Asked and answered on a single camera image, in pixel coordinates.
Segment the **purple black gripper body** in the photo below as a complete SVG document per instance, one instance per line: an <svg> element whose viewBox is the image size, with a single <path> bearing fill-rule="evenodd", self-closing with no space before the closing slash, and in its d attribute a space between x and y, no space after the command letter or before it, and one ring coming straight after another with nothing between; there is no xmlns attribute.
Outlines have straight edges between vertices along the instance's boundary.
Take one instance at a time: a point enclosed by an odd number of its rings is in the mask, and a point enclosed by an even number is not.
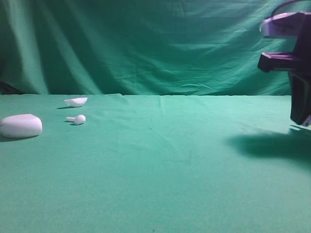
<svg viewBox="0 0 311 233"><path fill-rule="evenodd" d="M270 71L311 71L311 14L289 12L269 17L260 24L259 32L264 38L296 38L291 52L263 52L258 68Z"/></svg>

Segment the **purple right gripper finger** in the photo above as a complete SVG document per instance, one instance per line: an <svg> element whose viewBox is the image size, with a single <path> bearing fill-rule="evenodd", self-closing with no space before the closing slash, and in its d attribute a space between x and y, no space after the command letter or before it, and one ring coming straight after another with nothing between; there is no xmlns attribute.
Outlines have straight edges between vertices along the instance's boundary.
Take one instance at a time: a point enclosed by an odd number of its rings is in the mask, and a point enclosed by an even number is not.
<svg viewBox="0 0 311 233"><path fill-rule="evenodd" d="M288 72L291 86L291 120L297 125L311 124L311 74Z"/></svg>

